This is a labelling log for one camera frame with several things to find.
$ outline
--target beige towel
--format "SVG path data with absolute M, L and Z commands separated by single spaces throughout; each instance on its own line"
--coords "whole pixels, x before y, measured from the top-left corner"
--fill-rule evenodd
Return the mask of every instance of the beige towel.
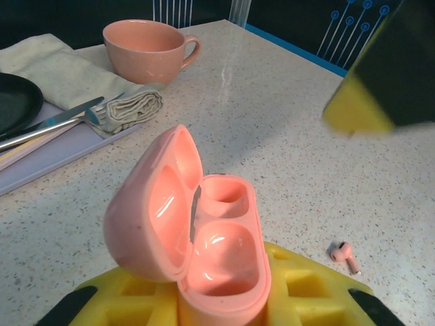
M 0 71 L 27 78 L 41 88 L 45 100 L 67 110 L 98 96 L 107 104 L 100 126 L 94 129 L 109 137 L 148 121 L 162 107 L 159 93 L 95 66 L 51 34 L 30 37 L 0 50 Z

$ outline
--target dark wall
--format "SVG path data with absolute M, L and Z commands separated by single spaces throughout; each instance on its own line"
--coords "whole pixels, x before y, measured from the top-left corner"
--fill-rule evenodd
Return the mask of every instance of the dark wall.
M 154 0 L 156 20 L 166 22 L 166 3 L 169 4 L 169 24 L 186 24 L 192 8 L 192 25 L 228 18 L 231 0 Z M 175 21 L 172 21 L 173 1 Z M 22 39 L 52 33 L 72 48 L 101 44 L 104 26 L 128 18 L 153 19 L 153 0 L 0 0 L 0 49 Z
M 252 0 L 248 24 L 348 69 L 385 14 L 393 12 L 399 3 L 400 0 Z

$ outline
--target fork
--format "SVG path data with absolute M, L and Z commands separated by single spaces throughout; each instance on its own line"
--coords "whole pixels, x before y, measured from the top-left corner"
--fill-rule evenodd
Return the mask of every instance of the fork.
M 55 124 L 53 126 L 41 129 L 41 130 L 37 130 L 34 132 L 30 132 L 28 134 L 26 134 L 24 137 L 19 137 L 19 139 L 11 139 L 8 141 L 4 141 L 2 143 L 0 143 L 0 153 L 2 151 L 5 151 L 7 149 L 13 148 L 19 144 L 22 143 L 26 143 L 27 141 L 31 141 L 32 139 L 36 139 L 39 138 L 40 136 L 43 136 L 45 134 L 49 134 L 51 132 L 54 132 L 56 130 L 71 126 L 71 125 L 76 125 L 79 124 L 81 122 L 85 122 L 87 124 L 91 123 L 94 126 L 100 126 L 100 122 L 97 116 L 99 116 L 101 119 L 103 119 L 104 115 L 107 112 L 107 103 L 117 100 L 119 99 L 122 95 L 124 95 L 124 93 L 121 93 L 117 96 L 115 96 L 114 98 L 112 98 L 111 100 L 108 100 L 100 105 L 97 105 L 96 108 L 94 109 L 94 112 L 92 111 L 92 108 L 85 110 L 84 113 L 81 113 L 69 120 L 66 120 L 64 122 L 60 122 L 58 124 Z

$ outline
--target pink earbud case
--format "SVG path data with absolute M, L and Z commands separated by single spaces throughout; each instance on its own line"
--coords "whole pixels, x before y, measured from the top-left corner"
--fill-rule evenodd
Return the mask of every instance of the pink earbud case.
M 260 324 L 271 271 L 254 188 L 204 177 L 186 127 L 150 145 L 110 202 L 104 236 L 132 274 L 177 282 L 181 326 Z

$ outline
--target cup handle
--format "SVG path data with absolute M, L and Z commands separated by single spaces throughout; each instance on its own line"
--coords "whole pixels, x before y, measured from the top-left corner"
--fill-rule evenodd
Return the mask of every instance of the cup handle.
M 200 39 L 194 35 L 187 35 L 185 37 L 185 40 L 186 40 L 187 44 L 194 42 L 195 48 L 193 49 L 192 53 L 186 59 L 183 60 L 183 64 L 181 65 L 181 69 L 184 69 L 188 65 L 193 63 L 196 60 L 196 58 L 198 58 L 198 56 L 201 52 L 201 48 L 202 48 L 202 43 L 201 43 Z

